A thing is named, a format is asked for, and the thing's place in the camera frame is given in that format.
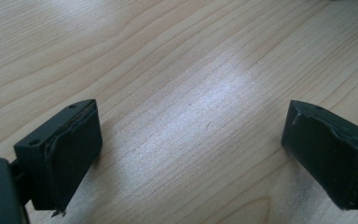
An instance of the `light wood surface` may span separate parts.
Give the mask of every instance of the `light wood surface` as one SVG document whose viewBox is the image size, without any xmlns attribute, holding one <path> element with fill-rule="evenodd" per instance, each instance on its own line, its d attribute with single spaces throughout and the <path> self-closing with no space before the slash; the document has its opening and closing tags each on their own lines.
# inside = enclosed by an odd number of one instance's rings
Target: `light wood surface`
<svg viewBox="0 0 358 224">
<path fill-rule="evenodd" d="M 101 158 L 33 223 L 358 223 L 280 144 L 291 99 L 358 124 L 358 1 L 0 1 L 0 157 L 89 98 Z"/>
</svg>

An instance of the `screw hole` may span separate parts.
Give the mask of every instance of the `screw hole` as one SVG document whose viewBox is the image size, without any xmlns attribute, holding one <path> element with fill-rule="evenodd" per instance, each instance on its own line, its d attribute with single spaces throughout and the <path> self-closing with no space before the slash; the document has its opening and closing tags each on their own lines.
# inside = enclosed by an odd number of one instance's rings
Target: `screw hole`
<svg viewBox="0 0 358 224">
<path fill-rule="evenodd" d="M 34 146 L 34 145 L 36 145 L 36 144 L 38 144 L 38 143 L 40 143 L 40 140 L 39 140 L 39 139 L 34 139 L 34 140 L 32 140 L 31 142 L 29 142 L 28 145 Z"/>
</svg>

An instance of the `wood grain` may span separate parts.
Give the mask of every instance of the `wood grain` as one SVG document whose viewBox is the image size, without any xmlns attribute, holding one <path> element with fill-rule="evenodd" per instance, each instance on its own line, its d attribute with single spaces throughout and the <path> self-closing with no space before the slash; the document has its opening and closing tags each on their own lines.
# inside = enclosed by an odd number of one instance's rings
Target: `wood grain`
<svg viewBox="0 0 358 224">
<path fill-rule="evenodd" d="M 292 99 L 358 124 L 358 1 L 0 1 L 0 157 L 89 98 L 102 155 L 33 223 L 358 223 L 280 144 Z"/>
</svg>

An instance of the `table surface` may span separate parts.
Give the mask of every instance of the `table surface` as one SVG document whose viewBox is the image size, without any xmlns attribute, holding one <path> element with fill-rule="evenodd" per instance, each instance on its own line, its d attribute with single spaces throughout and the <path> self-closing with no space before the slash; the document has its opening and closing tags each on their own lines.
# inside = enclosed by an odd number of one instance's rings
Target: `table surface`
<svg viewBox="0 0 358 224">
<path fill-rule="evenodd" d="M 358 223 L 280 144 L 292 99 L 358 125 L 358 1 L 0 1 L 0 157 L 90 98 L 101 156 L 33 223 Z"/>
</svg>

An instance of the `wooden table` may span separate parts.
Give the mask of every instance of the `wooden table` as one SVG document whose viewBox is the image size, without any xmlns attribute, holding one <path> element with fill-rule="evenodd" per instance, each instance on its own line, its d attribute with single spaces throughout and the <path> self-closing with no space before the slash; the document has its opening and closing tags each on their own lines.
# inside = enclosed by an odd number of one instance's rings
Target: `wooden table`
<svg viewBox="0 0 358 224">
<path fill-rule="evenodd" d="M 101 157 L 33 223 L 358 223 L 280 144 L 292 99 L 358 124 L 358 1 L 0 1 L 0 157 L 89 98 Z"/>
</svg>

